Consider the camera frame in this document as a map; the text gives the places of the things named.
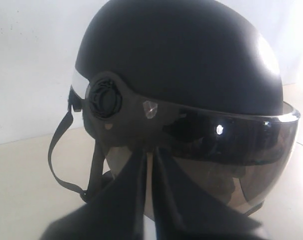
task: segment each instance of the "matte black helmet shell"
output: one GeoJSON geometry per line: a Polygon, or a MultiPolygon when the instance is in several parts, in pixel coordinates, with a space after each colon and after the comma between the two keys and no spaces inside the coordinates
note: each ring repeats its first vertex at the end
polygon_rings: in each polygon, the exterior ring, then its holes
{"type": "Polygon", "coordinates": [[[278,63],[244,17],[214,0],[110,0],[76,61],[89,81],[111,71],[142,96],[225,113],[283,113],[278,63]]]}

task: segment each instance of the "beige table surface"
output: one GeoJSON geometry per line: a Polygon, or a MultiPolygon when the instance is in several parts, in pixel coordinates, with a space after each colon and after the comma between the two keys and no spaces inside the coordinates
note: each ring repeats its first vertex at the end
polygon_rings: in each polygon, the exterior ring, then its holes
{"type": "MultiPolygon", "coordinates": [[[[298,144],[263,208],[252,217],[264,222],[274,240],[303,240],[303,89],[285,86],[284,99],[302,113],[298,144]]],[[[0,145],[0,240],[36,240],[51,221],[83,204],[53,178],[47,163],[50,140],[47,135],[0,145]]],[[[84,129],[69,130],[53,154],[57,175],[85,188],[93,147],[84,129]]],[[[153,223],[145,223],[145,238],[155,239],[153,223]]]]}

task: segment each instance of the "chin strap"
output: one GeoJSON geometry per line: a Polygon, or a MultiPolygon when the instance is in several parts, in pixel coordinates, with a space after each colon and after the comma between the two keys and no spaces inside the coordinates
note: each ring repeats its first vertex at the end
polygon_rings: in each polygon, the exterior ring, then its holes
{"type": "Polygon", "coordinates": [[[95,141],[95,148],[94,153],[92,156],[92,162],[91,162],[91,169],[90,169],[90,177],[88,181],[88,187],[87,190],[83,190],[80,186],[66,182],[58,178],[54,172],[53,164],[52,164],[52,154],[53,150],[58,143],[58,141],[61,139],[61,137],[64,135],[64,133],[68,130],[68,128],[72,125],[74,118],[72,115],[72,107],[74,107],[74,101],[75,96],[73,95],[73,91],[71,90],[69,93],[69,100],[68,100],[68,112],[61,120],[60,124],[58,125],[54,135],[52,136],[49,150],[48,150],[48,164],[50,171],[56,181],[63,186],[64,188],[74,191],[76,193],[79,193],[80,197],[84,202],[90,201],[101,189],[102,189],[102,174],[103,174],[103,167],[104,167],[104,160],[105,156],[103,154],[102,148],[99,144],[99,142],[95,141]]]}

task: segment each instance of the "helmet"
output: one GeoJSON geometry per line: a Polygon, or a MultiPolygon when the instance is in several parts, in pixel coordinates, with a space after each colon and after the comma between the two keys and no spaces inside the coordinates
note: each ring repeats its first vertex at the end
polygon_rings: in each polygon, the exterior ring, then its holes
{"type": "Polygon", "coordinates": [[[226,206],[247,215],[260,208],[289,160],[300,118],[283,102],[269,44],[214,0],[107,2],[82,39],[68,118],[72,106],[113,178],[137,149],[146,152],[151,218],[156,152],[226,206]]]}

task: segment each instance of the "tinted visor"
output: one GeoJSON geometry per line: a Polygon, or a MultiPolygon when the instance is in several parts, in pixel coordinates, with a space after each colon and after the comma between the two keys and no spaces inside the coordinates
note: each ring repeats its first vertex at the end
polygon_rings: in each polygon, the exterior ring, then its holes
{"type": "Polygon", "coordinates": [[[134,149],[152,156],[160,147],[197,185],[241,213],[264,201],[290,157],[297,110],[284,103],[281,116],[209,111],[148,99],[117,76],[112,79],[121,94],[119,112],[107,119],[95,115],[90,99],[98,80],[87,89],[83,112],[85,127],[96,133],[115,176],[134,149]]]}

